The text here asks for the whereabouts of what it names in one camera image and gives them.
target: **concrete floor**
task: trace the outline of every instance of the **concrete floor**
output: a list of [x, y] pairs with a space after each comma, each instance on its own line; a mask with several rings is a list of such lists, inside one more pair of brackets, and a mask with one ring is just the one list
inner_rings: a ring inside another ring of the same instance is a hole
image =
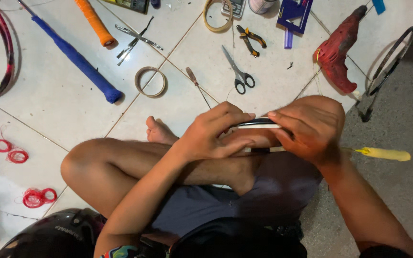
[[[361, 106], [364, 112], [367, 106]], [[407, 162], [374, 159], [359, 153], [353, 154], [353, 161], [413, 238], [413, 44], [381, 89], [371, 120], [361, 122], [355, 108], [347, 113], [342, 145], [410, 152], [412, 159]], [[325, 182], [301, 220], [305, 233], [302, 241], [309, 257], [358, 257]]]

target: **red drill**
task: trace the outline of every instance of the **red drill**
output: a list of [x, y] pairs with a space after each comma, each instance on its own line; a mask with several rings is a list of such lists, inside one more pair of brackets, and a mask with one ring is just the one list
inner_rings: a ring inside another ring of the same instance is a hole
[[351, 93], [357, 86], [347, 78], [348, 68], [345, 66], [345, 59], [348, 50], [358, 38], [359, 20], [364, 17], [367, 10], [365, 5], [354, 10], [313, 53], [313, 60], [318, 60], [329, 79], [345, 93]]

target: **orange grip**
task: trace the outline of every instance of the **orange grip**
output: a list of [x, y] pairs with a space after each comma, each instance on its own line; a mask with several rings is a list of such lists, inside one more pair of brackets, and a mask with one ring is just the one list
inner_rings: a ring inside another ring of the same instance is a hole
[[105, 25], [101, 22], [100, 18], [96, 14], [95, 10], [92, 8], [88, 0], [75, 0], [76, 4], [81, 11], [84, 13], [84, 16], [89, 21], [90, 25], [94, 29], [97, 36], [100, 38], [100, 42], [102, 46], [109, 46], [114, 41], [115, 38], [111, 36], [111, 34], [106, 29]]

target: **black helmet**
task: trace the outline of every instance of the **black helmet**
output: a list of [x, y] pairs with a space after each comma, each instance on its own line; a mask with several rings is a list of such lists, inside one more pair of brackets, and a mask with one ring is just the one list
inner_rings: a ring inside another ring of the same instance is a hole
[[18, 233], [0, 258], [91, 258], [102, 228], [100, 214], [91, 209], [66, 209]]

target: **gray shorts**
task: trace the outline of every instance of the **gray shorts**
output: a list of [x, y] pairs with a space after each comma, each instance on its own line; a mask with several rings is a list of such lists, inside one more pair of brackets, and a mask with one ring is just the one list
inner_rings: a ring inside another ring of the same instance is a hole
[[247, 218], [262, 226], [298, 220], [323, 177], [311, 163], [287, 151], [267, 154], [255, 173], [253, 188], [243, 196], [211, 186], [174, 187], [145, 234], [178, 237], [211, 220]]

